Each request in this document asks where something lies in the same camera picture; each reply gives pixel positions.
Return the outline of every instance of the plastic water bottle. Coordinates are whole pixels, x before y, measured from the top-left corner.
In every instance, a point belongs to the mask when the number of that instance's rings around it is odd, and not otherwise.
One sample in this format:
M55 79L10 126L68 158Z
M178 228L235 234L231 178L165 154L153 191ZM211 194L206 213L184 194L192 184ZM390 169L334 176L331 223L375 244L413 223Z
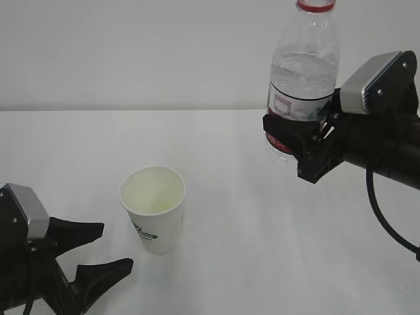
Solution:
M297 0L297 12L272 59L269 114L295 121L326 118L339 66L339 38L331 14L334 6L335 0ZM294 159L280 141L266 137L266 149L274 149L277 160Z

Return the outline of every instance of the white wall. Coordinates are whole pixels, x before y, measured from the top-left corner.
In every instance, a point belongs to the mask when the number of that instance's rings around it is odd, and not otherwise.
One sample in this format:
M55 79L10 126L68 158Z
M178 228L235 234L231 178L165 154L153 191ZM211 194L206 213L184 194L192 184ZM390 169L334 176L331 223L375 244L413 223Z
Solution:
M1 0L0 109L262 108L294 0ZM337 0L342 84L420 53L419 0Z

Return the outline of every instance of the white background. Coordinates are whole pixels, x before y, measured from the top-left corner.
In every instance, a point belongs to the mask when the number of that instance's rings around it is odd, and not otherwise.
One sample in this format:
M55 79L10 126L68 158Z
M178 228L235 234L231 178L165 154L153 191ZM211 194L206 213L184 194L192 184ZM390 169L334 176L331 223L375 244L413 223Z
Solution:
M294 0L1 0L0 109L263 108ZM337 0L338 85L420 52L418 0Z
M377 222L365 171L342 164L317 185L271 163L264 110L0 113L0 181L30 186L49 215L105 223L59 257L130 257L132 274L88 315L418 315L420 263ZM143 249L118 186L146 165L186 182L180 247ZM420 242L420 194L375 177L391 225ZM21 315L15 308L7 315ZM37 301L31 315L50 315Z

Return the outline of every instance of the black cable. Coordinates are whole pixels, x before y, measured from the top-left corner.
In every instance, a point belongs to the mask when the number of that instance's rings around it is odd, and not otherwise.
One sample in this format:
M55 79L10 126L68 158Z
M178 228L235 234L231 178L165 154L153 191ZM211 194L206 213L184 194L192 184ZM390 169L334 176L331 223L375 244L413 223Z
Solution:
M29 298L26 301L26 305L25 305L25 309L23 312L23 315L30 315L31 314L31 310L32 310L32 306L33 306L33 298Z
M415 254L418 254L419 248L414 244L410 243L408 240L403 238L394 228L388 223L386 218L383 216L381 209L379 208L375 189L373 187L373 164L371 162L366 167L366 187L367 187L367 194L369 196L370 205L372 206L373 213L375 213L376 218L378 219L379 223L381 223L382 227L387 231L387 233L396 240L399 244L403 245L409 251L412 251Z

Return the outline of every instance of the red bottle cap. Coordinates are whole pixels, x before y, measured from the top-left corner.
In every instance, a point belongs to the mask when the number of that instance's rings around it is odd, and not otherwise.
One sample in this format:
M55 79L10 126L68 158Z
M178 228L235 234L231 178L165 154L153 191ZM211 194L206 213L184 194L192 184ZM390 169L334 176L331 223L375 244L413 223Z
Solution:
M334 9L335 0L329 0L326 5L316 6L310 0L297 0L297 6L306 12L324 13Z

